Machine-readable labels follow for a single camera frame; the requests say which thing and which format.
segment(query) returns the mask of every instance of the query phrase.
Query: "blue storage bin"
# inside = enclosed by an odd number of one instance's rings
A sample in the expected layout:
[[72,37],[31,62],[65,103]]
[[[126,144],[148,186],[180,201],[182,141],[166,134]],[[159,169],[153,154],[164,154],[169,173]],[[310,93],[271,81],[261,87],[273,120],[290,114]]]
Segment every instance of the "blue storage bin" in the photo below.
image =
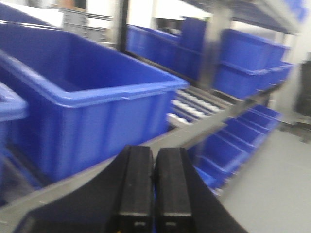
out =
[[303,0],[293,0],[290,4],[290,9],[292,12],[296,12],[302,7]]
[[18,9],[10,7],[1,2],[0,2],[0,20],[52,26],[47,22],[44,22],[38,18],[35,18],[25,12],[19,11]]
[[195,158],[194,165],[216,179],[221,186],[248,157],[247,153],[221,136],[213,134]]
[[289,74],[290,74],[293,67],[294,67],[294,64],[287,63],[287,62],[282,63],[282,66],[281,66],[282,70],[280,71],[280,74],[279,74],[279,81],[280,82],[288,79]]
[[162,66],[172,68],[177,42],[152,29],[128,26],[127,50]]
[[264,134],[269,133],[278,125],[278,120],[252,111],[246,111],[237,120]]
[[282,58],[289,47],[273,43],[270,45],[270,52],[267,57],[266,69],[279,67],[282,65]]
[[27,103],[10,88],[0,83],[0,193],[5,144],[13,121],[25,118],[26,115]]
[[270,49],[270,42],[264,38],[226,29],[222,35],[220,61],[248,70],[264,69]]
[[13,141],[53,181],[166,132],[171,99],[187,86],[65,31],[2,24],[0,35],[0,80],[30,106]]
[[198,80],[202,54],[179,46],[152,29],[128,26],[127,50],[172,69],[191,79]]
[[160,31],[160,30],[154,30],[154,32],[156,35],[158,35],[164,39],[168,39],[169,41],[179,43],[180,36],[172,35],[172,34]]
[[264,91],[271,87],[271,79],[273,77],[273,70],[267,70],[267,73],[262,76],[258,82],[257,90]]
[[284,2],[286,3],[286,5],[289,7],[289,9],[291,9],[291,6],[293,4],[295,0],[284,0]]
[[245,99],[258,91],[267,70],[251,71],[233,64],[222,63],[215,75],[213,88],[239,99]]
[[172,70],[193,80],[199,80],[203,55],[187,48],[178,47]]
[[278,85],[280,83],[281,67],[270,69],[270,85]]
[[282,62],[282,65],[280,67],[271,69],[272,75],[270,83],[277,85],[280,84],[282,81],[285,81],[288,78],[289,73],[293,67],[294,65],[291,63]]
[[216,189],[219,188],[220,186],[217,185],[216,183],[216,179],[210,175],[208,175],[207,173],[205,173],[204,171],[202,171],[201,169],[195,167],[197,173],[199,174],[199,176],[201,177],[201,179],[204,181],[204,183],[211,189]]
[[205,21],[185,17],[182,23],[179,45],[201,53],[203,51],[206,26]]
[[250,111],[255,112],[257,114],[260,114],[260,115],[263,115],[265,117],[271,117],[271,118],[274,118],[277,120],[279,120],[282,117],[281,113],[274,111],[274,110],[267,108],[267,107],[260,105],[260,104],[251,108]]
[[253,128],[230,119],[228,125],[217,132],[218,135],[251,155],[264,142],[266,135]]

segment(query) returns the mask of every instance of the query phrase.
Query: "white wall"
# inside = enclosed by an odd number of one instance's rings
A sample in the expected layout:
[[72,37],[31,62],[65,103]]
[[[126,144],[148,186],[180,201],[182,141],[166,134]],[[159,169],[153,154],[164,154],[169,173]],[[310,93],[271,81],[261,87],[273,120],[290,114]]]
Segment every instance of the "white wall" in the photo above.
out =
[[130,0],[127,23],[149,28],[152,22],[154,0]]
[[[305,0],[306,6],[311,9],[311,0]],[[301,27],[301,33],[296,38],[296,43],[292,47],[292,54],[289,62],[297,64],[296,68],[290,74],[286,85],[275,94],[276,109],[290,113],[294,109],[297,95],[300,89],[300,64],[307,59],[307,53],[311,52],[311,12]]]
[[2,0],[3,2],[7,3],[13,3],[13,4],[18,4],[18,5],[24,5],[26,6],[26,0]]
[[57,0],[41,0],[41,7],[42,8],[48,8],[52,6],[53,4],[57,4]]
[[113,16],[115,0],[86,0],[86,11],[103,16]]
[[204,18],[211,14],[179,0],[157,0],[155,17],[182,19],[182,16]]
[[7,1],[2,2],[22,12],[26,12],[27,14],[43,20],[53,26],[62,27],[63,13],[59,12],[57,9],[41,9],[21,4],[8,3]]

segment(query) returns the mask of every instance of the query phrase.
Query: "metal shelf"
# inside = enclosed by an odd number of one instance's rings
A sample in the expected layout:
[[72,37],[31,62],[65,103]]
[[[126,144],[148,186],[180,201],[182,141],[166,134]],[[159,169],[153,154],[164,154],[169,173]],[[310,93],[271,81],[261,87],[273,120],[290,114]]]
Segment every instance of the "metal shelf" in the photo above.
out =
[[[209,118],[199,120],[192,125],[188,125],[183,128],[176,128],[142,145],[149,146],[154,157],[156,157],[160,148],[189,148],[201,139],[218,130],[220,127],[223,127],[225,125],[223,123],[225,119],[240,114],[242,111],[248,109],[256,103],[261,103],[266,100],[272,92],[276,91],[280,87],[281,85],[275,86],[267,91],[260,92],[247,100],[236,99],[215,90],[205,92],[198,88],[190,87],[188,89],[189,92],[200,95],[202,99],[212,101],[213,103],[221,106],[222,111],[212,115]],[[71,178],[52,184],[40,191],[33,192],[31,195],[12,202],[10,205],[0,209],[0,232],[13,232],[16,225],[29,210],[58,199],[82,186],[105,169],[112,160],[113,158],[106,160]]]
[[[213,13],[213,0],[182,0]],[[287,34],[299,32],[299,22],[282,0],[217,0],[232,10],[232,20]]]

